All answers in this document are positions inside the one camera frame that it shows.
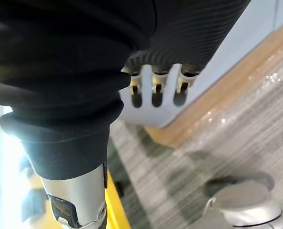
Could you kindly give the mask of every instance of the ribbed black fabric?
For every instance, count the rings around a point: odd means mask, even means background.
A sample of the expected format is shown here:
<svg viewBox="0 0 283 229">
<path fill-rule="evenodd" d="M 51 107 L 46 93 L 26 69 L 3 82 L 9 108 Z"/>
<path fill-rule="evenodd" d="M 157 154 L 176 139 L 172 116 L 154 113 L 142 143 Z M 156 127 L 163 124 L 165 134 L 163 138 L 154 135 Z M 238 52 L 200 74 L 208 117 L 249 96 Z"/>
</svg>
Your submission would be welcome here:
<svg viewBox="0 0 283 229">
<path fill-rule="evenodd" d="M 248 0 L 0 0 L 3 129 L 37 173 L 61 180 L 106 164 L 127 65 L 205 66 Z"/>
</svg>

